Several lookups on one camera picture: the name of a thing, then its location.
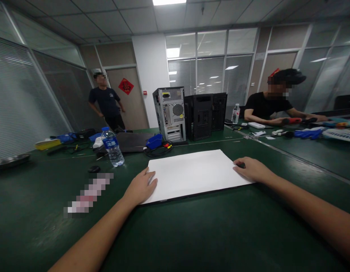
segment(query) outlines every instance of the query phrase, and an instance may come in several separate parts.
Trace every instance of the yellow box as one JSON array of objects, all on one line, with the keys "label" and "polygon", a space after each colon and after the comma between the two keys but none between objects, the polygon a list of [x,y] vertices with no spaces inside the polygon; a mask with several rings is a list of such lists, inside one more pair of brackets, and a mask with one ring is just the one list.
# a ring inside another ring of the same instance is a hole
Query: yellow box
[{"label": "yellow box", "polygon": [[35,148],[38,150],[45,150],[48,148],[52,148],[54,146],[62,144],[59,139],[55,139],[53,141],[45,141],[45,142],[38,142],[35,144]]}]

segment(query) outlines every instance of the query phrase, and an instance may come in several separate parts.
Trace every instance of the ceiling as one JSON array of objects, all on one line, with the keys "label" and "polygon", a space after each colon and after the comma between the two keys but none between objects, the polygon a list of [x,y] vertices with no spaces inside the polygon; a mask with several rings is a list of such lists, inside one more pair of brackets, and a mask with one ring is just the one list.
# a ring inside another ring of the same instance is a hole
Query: ceiling
[{"label": "ceiling", "polygon": [[132,35],[350,17],[350,0],[3,0],[77,44]]}]

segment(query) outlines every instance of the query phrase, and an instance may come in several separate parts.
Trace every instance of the black t-shirt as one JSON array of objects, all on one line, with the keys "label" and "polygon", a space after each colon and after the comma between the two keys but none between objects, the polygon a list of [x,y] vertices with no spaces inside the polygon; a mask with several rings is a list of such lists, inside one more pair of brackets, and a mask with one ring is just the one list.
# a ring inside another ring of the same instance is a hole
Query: black t-shirt
[{"label": "black t-shirt", "polygon": [[121,99],[113,89],[107,88],[101,90],[99,87],[91,90],[88,99],[90,103],[98,101],[100,111],[105,117],[116,117],[117,115],[120,115],[119,108],[116,105],[116,100],[119,101]]},{"label": "black t-shirt", "polygon": [[265,99],[264,93],[255,93],[249,96],[245,109],[253,109],[252,115],[257,117],[268,117],[274,112],[287,111],[293,108],[285,97],[274,97]]}]

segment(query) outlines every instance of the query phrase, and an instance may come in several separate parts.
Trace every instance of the person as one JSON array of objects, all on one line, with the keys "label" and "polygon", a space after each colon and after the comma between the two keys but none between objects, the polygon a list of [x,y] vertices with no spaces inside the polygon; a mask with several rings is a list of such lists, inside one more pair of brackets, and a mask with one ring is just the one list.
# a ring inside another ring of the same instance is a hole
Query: person
[{"label": "person", "polygon": [[[116,105],[117,101],[122,112],[126,112],[123,104],[121,103],[121,99],[113,89],[107,87],[107,79],[103,73],[95,73],[93,77],[97,82],[98,87],[92,89],[89,93],[89,106],[98,114],[99,117],[105,118],[106,123],[109,125],[112,131],[115,131],[117,126],[121,127],[122,129],[126,129],[119,108]],[[94,104],[96,101],[98,101],[100,111]]]},{"label": "person", "polygon": [[[239,174],[261,182],[281,197],[338,252],[350,261],[350,214],[275,175],[256,159],[244,157],[234,164],[245,164],[234,170]],[[157,186],[157,179],[150,184],[155,172],[140,172],[131,182],[124,196],[77,243],[75,243],[49,272],[99,271],[128,215],[138,204],[146,201]]]},{"label": "person", "polygon": [[252,94],[245,105],[244,119],[247,122],[256,122],[265,125],[282,125],[285,118],[268,120],[274,112],[285,111],[291,117],[316,118],[318,122],[327,121],[323,115],[307,114],[293,108],[284,96],[292,85],[298,85],[306,76],[296,69],[280,70],[268,77],[268,91]]}]

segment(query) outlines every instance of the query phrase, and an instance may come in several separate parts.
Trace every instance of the black hair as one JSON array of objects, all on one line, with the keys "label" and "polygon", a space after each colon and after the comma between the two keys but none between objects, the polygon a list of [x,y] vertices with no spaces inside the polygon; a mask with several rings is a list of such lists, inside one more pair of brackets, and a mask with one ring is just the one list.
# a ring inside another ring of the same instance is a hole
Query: black hair
[{"label": "black hair", "polygon": [[268,78],[268,84],[282,84],[285,83],[288,88],[292,85],[301,84],[306,80],[306,76],[301,73],[301,71],[297,69],[285,69],[280,70],[275,73],[272,77]]},{"label": "black hair", "polygon": [[97,79],[98,76],[104,76],[104,74],[102,72],[97,72],[93,75],[94,79]]}]

